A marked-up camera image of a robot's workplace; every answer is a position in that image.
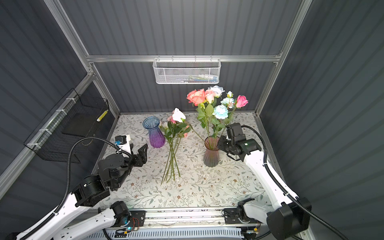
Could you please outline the pink glass vase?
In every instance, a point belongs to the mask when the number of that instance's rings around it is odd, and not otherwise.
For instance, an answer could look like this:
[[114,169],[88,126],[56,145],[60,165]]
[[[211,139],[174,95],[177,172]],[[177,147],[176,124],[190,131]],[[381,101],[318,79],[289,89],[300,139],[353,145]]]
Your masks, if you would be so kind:
[[203,162],[207,167],[215,167],[219,164],[220,153],[218,149],[219,138],[208,137],[205,140],[206,152]]

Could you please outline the blue purple glass vase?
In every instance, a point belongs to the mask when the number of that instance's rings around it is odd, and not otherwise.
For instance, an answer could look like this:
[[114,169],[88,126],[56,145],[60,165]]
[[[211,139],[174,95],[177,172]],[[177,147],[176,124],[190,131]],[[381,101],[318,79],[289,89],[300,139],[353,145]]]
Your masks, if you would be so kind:
[[148,117],[143,121],[143,127],[149,131],[149,140],[153,148],[159,149],[165,145],[166,139],[160,130],[160,120]]

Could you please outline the single dark pink bud stem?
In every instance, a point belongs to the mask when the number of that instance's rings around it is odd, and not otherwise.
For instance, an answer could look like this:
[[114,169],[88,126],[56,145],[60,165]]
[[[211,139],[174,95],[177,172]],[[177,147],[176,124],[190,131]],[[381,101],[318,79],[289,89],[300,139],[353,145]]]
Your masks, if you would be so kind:
[[243,95],[239,95],[237,98],[235,98],[235,101],[236,101],[236,103],[235,103],[235,110],[234,110],[234,112],[232,114],[230,122],[232,121],[232,119],[234,117],[235,111],[238,110],[238,109],[244,108],[249,103],[247,98],[245,96],[243,96]]

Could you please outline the light pink rose stem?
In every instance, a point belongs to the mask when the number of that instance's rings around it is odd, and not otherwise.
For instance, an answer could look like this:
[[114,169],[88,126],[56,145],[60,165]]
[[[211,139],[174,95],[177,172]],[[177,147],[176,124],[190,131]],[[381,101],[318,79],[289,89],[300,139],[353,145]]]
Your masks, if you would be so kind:
[[208,137],[210,137],[211,136],[210,120],[211,120],[211,117],[212,117],[213,112],[214,112],[213,102],[215,101],[215,92],[213,90],[206,90],[205,94],[206,94],[206,100],[208,103],[206,110],[205,110],[206,117],[207,117],[207,133],[208,133]]

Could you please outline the white cream rose stem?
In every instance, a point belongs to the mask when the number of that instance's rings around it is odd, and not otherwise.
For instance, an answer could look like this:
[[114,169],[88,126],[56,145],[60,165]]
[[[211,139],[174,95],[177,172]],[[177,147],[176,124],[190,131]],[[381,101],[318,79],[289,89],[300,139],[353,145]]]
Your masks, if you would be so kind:
[[187,133],[187,130],[192,131],[195,133],[202,141],[204,140],[201,135],[194,129],[192,124],[190,124],[187,121],[187,118],[185,114],[180,111],[178,108],[175,108],[173,110],[172,116],[171,116],[171,122],[175,124],[177,127],[183,129],[183,135]]

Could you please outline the red pink rose stem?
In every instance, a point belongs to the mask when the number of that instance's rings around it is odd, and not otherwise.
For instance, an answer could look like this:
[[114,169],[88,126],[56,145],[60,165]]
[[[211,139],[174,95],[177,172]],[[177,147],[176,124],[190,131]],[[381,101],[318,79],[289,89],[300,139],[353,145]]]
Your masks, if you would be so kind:
[[195,93],[193,100],[195,101],[194,105],[197,107],[197,112],[198,112],[197,119],[201,122],[202,127],[207,130],[207,117],[206,117],[205,110],[208,103],[206,100],[205,90],[204,89],[198,90]]

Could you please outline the deep pink rose stem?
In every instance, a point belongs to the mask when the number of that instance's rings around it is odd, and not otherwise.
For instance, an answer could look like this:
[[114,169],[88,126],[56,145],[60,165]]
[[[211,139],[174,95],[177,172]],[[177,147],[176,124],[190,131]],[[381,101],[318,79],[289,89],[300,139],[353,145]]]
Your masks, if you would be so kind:
[[197,92],[197,90],[193,90],[187,94],[187,100],[189,100],[189,103],[195,104],[195,101],[193,100],[193,98],[194,98],[196,92]]

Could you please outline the white spray rose stem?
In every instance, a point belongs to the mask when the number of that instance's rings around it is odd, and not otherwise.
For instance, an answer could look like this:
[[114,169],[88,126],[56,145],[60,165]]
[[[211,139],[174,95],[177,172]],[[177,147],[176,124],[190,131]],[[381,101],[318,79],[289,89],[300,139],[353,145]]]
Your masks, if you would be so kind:
[[235,110],[235,103],[233,92],[228,91],[226,97],[220,101],[220,104],[214,107],[212,118],[213,138],[216,138],[223,131],[224,127],[229,124]]

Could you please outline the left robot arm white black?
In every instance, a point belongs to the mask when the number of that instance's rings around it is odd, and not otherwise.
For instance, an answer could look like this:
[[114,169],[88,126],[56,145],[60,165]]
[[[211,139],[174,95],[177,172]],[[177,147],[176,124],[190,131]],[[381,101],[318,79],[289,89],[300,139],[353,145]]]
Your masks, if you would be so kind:
[[81,181],[65,199],[32,227],[19,233],[10,233],[8,240],[77,240],[109,227],[129,229],[139,227],[123,201],[113,203],[96,216],[68,226],[77,216],[117,191],[134,167],[142,167],[148,159],[148,145],[131,154],[132,144],[117,147],[115,154],[99,161],[98,173]]

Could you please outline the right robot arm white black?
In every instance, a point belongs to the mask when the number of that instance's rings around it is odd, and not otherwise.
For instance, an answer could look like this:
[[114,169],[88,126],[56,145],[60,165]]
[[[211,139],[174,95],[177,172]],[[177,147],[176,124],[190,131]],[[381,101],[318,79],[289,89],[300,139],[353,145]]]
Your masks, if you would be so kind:
[[298,234],[307,230],[312,205],[307,198],[300,198],[292,191],[268,163],[268,151],[254,139],[247,139],[239,123],[226,126],[227,135],[218,142],[219,150],[229,158],[238,156],[257,177],[267,193],[271,206],[259,203],[254,198],[238,202],[237,216],[241,222],[256,220],[266,224],[277,240],[298,239]]

